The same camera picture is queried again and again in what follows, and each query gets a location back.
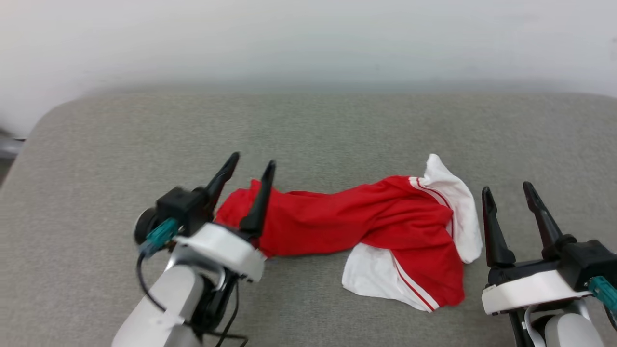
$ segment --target black cable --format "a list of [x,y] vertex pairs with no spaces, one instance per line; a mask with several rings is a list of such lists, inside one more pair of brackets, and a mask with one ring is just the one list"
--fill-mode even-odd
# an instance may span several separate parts
[[[150,294],[150,290],[148,289],[146,285],[146,281],[144,280],[144,275],[141,271],[141,266],[142,266],[142,263],[144,262],[145,257],[146,257],[145,254],[140,253],[139,257],[137,258],[137,265],[135,267],[135,271],[137,273],[137,279],[139,280],[139,286],[141,287],[141,290],[144,292],[146,297],[152,302],[152,304],[158,307],[161,311],[165,312],[167,311],[167,309],[165,308],[165,306],[163,306],[160,302],[158,302],[155,298],[152,297],[152,295]],[[238,314],[239,305],[240,305],[240,292],[239,292],[238,283],[236,282],[236,307],[234,307],[233,313],[231,314],[231,318],[229,322],[227,322],[227,325],[225,326],[225,329],[223,329],[222,333],[204,330],[202,327],[188,322],[184,317],[182,317],[184,319],[184,322],[182,324],[201,334],[219,337],[216,347],[221,347],[225,338],[243,340],[239,347],[244,347],[249,342],[248,337],[243,336],[243,335],[227,334],[229,332],[229,329],[231,328],[231,324],[233,323],[234,319],[236,318],[236,315]]]
[[617,322],[615,322],[617,317],[611,312],[611,310],[608,309],[607,305],[604,305],[604,311],[607,312],[608,321],[611,322],[613,328],[617,330]]

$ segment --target red fabric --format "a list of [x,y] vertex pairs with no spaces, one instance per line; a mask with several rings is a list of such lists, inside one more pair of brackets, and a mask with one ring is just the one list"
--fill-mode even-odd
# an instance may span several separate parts
[[[231,193],[217,222],[238,227],[260,187],[253,180],[249,189]],[[446,230],[451,218],[450,208],[403,176],[335,194],[272,189],[259,246],[268,257],[333,253],[359,242],[391,249],[440,306],[455,305],[464,298],[463,265]]]

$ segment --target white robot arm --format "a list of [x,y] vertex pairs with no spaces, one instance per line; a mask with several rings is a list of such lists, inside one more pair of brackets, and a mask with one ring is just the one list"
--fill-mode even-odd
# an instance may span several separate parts
[[[236,308],[222,332],[216,332],[238,280],[258,282],[265,256],[255,247],[262,234],[276,165],[268,164],[262,189],[240,229],[213,223],[213,209],[223,185],[239,160],[234,153],[206,186],[193,191],[176,187],[142,213],[135,226],[139,245],[137,275],[145,297],[139,302],[112,342],[113,347],[198,347],[203,335],[244,340],[228,330]],[[143,260],[169,249],[165,272],[148,288],[141,274]]]
[[[599,241],[577,242],[562,234],[534,186],[523,183],[529,210],[542,239],[542,259],[516,262],[497,221],[497,206],[489,187],[482,191],[488,284],[482,293],[486,314],[508,314],[517,347],[603,347],[583,297],[594,295],[605,304],[617,329],[617,255]],[[543,314],[561,310],[558,314]],[[540,315],[532,319],[531,314]]]

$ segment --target fabric surface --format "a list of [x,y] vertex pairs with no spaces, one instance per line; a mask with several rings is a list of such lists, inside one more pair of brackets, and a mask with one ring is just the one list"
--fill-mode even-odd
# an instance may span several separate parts
[[[281,191],[334,193],[422,172],[429,153],[469,187],[490,186],[517,259],[541,242],[522,183],[561,230],[617,250],[617,101],[591,95],[121,95],[51,111],[0,188],[2,343],[109,346],[142,298],[137,216],[176,185],[207,183],[242,159],[222,198],[277,160]],[[240,286],[231,331],[250,346],[506,346],[507,316],[487,316],[482,255],[465,265],[466,299],[428,314],[341,287],[349,252],[268,261]],[[149,283],[166,255],[146,264]],[[615,331],[596,300],[607,346]],[[212,340],[206,339],[205,346]],[[229,341],[225,346],[237,346]]]
[[[333,194],[272,189],[259,248],[268,257],[302,256],[364,243],[374,249],[352,250],[343,271],[346,289],[403,296],[423,311],[458,305],[465,297],[462,261],[477,259],[482,250],[478,215],[469,189],[439,156],[429,156],[426,172],[428,177],[391,176]],[[253,180],[231,193],[216,222],[239,228],[261,189]],[[377,255],[380,250],[386,256]],[[396,276],[384,282],[390,274]]]

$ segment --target white wall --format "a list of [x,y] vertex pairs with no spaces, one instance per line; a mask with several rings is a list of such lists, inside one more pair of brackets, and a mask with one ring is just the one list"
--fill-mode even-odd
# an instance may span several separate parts
[[615,0],[0,0],[0,127],[116,91],[617,96]]

